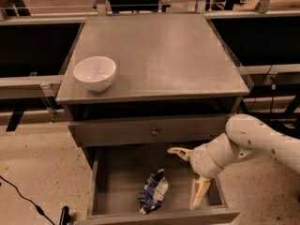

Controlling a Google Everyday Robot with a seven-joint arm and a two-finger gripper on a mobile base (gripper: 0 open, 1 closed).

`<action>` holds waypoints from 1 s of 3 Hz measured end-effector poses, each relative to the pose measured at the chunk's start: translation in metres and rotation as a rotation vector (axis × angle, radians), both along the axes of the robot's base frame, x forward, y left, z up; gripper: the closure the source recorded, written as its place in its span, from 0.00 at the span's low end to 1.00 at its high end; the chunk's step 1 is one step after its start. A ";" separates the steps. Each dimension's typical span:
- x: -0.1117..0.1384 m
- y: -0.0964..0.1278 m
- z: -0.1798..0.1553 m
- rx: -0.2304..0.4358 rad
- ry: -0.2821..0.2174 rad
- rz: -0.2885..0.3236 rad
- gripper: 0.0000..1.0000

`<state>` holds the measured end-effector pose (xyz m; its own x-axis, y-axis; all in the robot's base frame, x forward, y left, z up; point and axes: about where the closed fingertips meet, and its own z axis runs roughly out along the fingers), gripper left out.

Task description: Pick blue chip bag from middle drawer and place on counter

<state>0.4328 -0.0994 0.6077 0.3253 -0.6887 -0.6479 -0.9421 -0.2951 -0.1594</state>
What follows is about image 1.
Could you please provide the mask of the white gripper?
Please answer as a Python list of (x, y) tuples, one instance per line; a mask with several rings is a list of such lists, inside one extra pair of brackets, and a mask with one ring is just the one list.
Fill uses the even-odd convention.
[(195, 210), (202, 202), (204, 195), (211, 185), (211, 179), (223, 171), (211, 158), (206, 144), (190, 149), (172, 147), (167, 150), (169, 154), (176, 154), (181, 159), (189, 161), (193, 171), (199, 179), (194, 179), (191, 186), (189, 209)]

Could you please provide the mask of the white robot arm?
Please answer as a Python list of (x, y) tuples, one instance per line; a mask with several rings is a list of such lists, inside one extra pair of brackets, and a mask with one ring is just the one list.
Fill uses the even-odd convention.
[(188, 161), (199, 179), (192, 182), (189, 209), (196, 209), (208, 191), (211, 180), (227, 166), (265, 153), (300, 173), (300, 140), (277, 132), (263, 121), (247, 114), (235, 114), (226, 123), (225, 132), (194, 149), (172, 147)]

